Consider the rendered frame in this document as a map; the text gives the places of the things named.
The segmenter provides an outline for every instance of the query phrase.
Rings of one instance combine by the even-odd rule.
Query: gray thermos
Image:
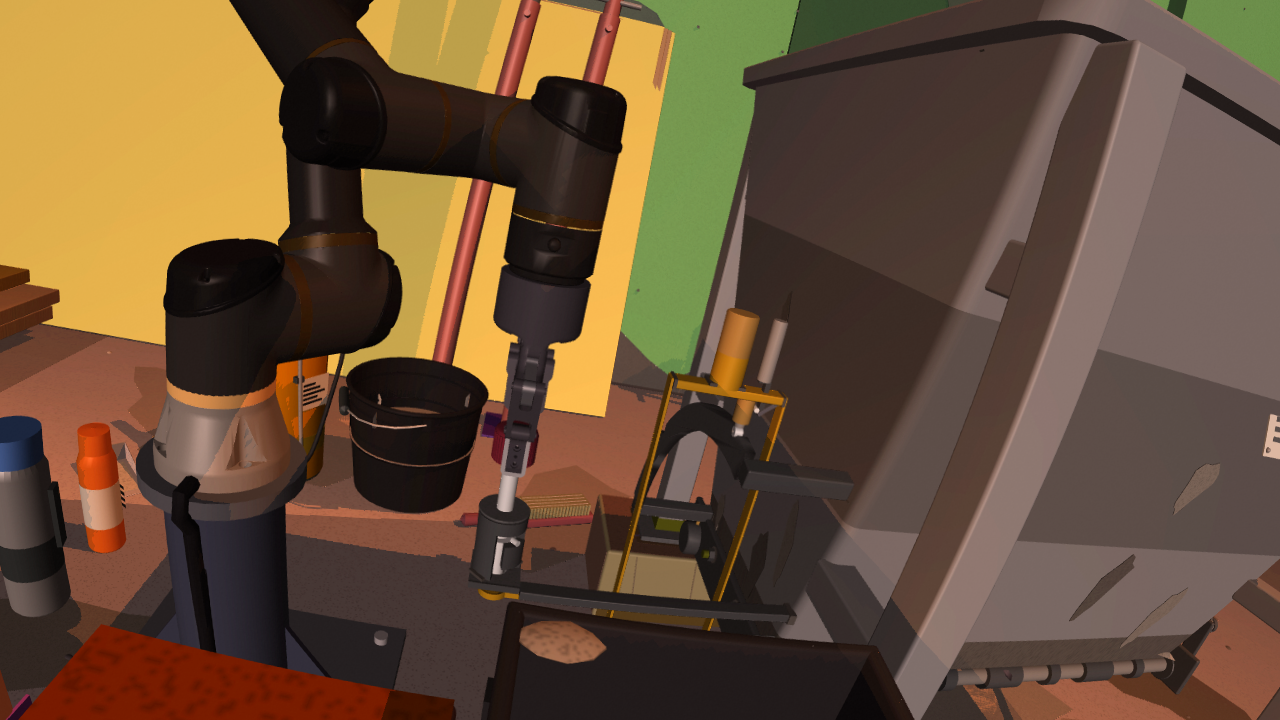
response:
[[[0,574],[14,612],[42,618],[70,600],[65,541],[40,421],[0,418]]]

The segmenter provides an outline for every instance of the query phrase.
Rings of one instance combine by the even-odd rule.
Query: stack of wood planks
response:
[[[31,284],[31,272],[0,265],[0,338],[54,319],[58,291]]]

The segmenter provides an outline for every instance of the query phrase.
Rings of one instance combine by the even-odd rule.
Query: black bucket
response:
[[[419,357],[384,357],[347,375],[356,489],[398,512],[431,512],[462,495],[489,401],[479,378]]]

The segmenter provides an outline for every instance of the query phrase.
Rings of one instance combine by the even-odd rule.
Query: concrete floor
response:
[[[148,439],[164,401],[164,365],[160,346],[49,325],[0,340],[0,414],[31,415],[44,424],[46,456],[64,500],[73,592],[72,602],[46,618],[20,618],[0,607],[0,675],[13,701],[26,693],[38,697],[99,625],[140,630],[170,589],[160,510],[132,495],[125,546],[110,555],[91,552],[73,470],[76,429],[84,423],[111,424],[113,439],[134,454]],[[630,496],[653,432],[658,395],[614,386],[607,418],[548,413],[538,462],[520,493]],[[497,489],[488,445],[477,446],[458,502],[439,512],[402,515],[355,491],[344,420],[330,415],[325,469],[288,506],[291,606],[406,629],[397,689],[453,698],[458,717],[477,717],[507,601],[486,602],[466,588],[474,530],[456,520]],[[695,496],[709,497],[710,475],[704,461]],[[529,579],[584,585],[586,532],[585,525],[530,530]],[[0,602],[8,605],[3,591]],[[1217,619],[1219,630],[1206,642],[1202,664],[1180,696],[1149,676],[1027,684],[941,693],[927,717],[1256,719],[1280,687],[1280,634],[1234,602]]]

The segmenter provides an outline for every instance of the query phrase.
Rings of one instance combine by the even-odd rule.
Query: yellow wall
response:
[[[517,0],[378,0],[360,27],[406,73],[492,91]],[[581,77],[598,13],[543,3],[520,96]],[[0,264],[55,287],[52,324],[164,342],[165,268],[221,237],[274,241],[288,225],[280,83],[227,1],[56,3],[8,10],[0,59]],[[662,91],[663,29],[623,19],[608,85],[628,102],[625,151],[582,337],[558,351],[548,405],[603,415]],[[392,336],[355,354],[430,357],[470,181],[365,173],[365,208],[406,282]],[[512,191],[498,187],[456,363],[502,396],[509,337],[493,324]]]

